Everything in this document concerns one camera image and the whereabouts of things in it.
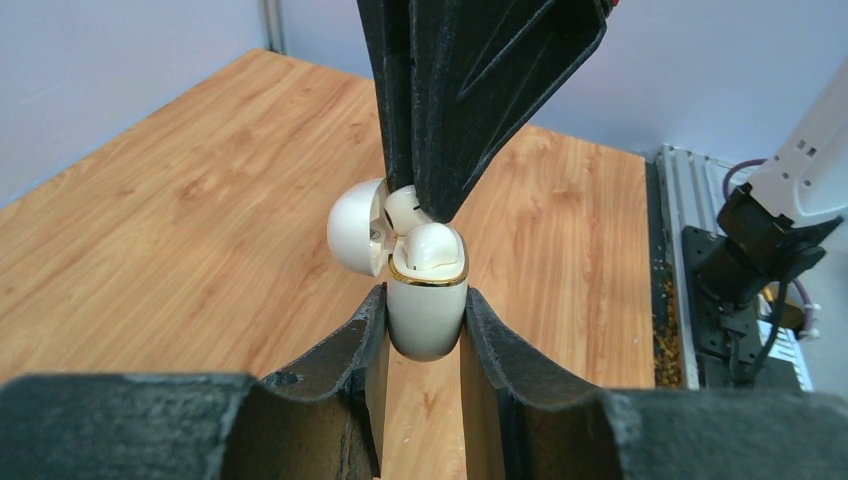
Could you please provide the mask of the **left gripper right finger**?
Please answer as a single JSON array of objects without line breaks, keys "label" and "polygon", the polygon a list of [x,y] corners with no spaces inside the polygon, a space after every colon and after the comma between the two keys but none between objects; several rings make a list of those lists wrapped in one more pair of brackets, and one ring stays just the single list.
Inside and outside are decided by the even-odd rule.
[{"label": "left gripper right finger", "polygon": [[477,289],[460,336],[471,479],[843,479],[847,403],[823,393],[608,389],[511,330]]}]

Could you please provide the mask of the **small beige charging case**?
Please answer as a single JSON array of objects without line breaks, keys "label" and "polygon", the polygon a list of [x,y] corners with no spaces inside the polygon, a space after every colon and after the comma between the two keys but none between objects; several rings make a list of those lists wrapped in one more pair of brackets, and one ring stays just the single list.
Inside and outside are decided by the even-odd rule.
[{"label": "small beige charging case", "polygon": [[469,255],[461,234],[460,259],[429,271],[406,267],[406,236],[396,235],[384,212],[388,191],[383,179],[359,183],[334,203],[327,241],[335,260],[360,275],[388,273],[388,330],[404,357],[431,362],[448,355],[458,342],[468,290]]}]

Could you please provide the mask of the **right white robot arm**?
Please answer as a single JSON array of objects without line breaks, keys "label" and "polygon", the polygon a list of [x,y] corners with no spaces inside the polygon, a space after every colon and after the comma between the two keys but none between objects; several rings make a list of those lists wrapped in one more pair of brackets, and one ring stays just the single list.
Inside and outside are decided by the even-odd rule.
[{"label": "right white robot arm", "polygon": [[[390,191],[450,222],[496,154],[595,53],[613,1],[361,1]],[[777,152],[736,188],[699,267],[743,304],[824,254],[847,209],[847,79],[834,77]]]}]

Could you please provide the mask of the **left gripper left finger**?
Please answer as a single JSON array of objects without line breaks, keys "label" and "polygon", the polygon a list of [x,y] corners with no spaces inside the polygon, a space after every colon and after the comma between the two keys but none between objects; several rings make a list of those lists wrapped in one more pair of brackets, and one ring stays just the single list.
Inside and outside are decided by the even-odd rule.
[{"label": "left gripper left finger", "polygon": [[47,373],[1,387],[5,479],[372,479],[387,289],[291,363],[249,373]]}]

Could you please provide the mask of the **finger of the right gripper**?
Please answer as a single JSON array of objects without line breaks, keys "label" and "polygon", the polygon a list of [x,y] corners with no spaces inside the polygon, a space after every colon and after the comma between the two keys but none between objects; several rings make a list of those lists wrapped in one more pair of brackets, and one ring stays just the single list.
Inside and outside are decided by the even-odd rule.
[{"label": "finger of the right gripper", "polygon": [[389,192],[414,182],[409,6],[403,0],[357,1],[375,82]]},{"label": "finger of the right gripper", "polygon": [[496,154],[597,50],[609,4],[415,1],[413,182],[450,222]]}]

